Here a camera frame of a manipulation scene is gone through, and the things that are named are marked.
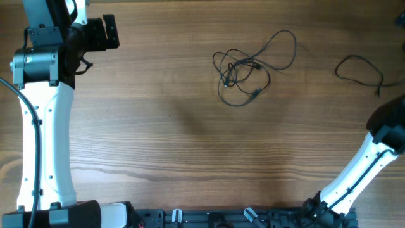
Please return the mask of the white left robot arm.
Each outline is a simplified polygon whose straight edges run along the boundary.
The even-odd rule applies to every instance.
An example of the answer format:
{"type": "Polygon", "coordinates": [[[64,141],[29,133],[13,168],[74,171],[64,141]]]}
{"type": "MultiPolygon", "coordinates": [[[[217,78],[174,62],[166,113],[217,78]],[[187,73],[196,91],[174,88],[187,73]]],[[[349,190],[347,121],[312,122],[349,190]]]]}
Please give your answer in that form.
{"type": "Polygon", "coordinates": [[[90,19],[83,0],[26,0],[28,27],[13,56],[23,118],[23,173],[14,212],[3,227],[131,227],[129,203],[77,201],[70,168],[75,78],[88,52],[120,45],[113,15],[90,19]]]}

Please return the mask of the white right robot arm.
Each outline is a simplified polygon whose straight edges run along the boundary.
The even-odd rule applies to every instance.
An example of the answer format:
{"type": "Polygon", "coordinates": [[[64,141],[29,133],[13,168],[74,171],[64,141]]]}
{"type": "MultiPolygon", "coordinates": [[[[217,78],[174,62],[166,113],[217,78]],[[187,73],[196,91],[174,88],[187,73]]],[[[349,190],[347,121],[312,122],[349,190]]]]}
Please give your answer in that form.
{"type": "Polygon", "coordinates": [[[306,227],[342,227],[352,204],[374,177],[404,153],[404,96],[377,108],[367,135],[339,176],[303,204],[306,227]]]}

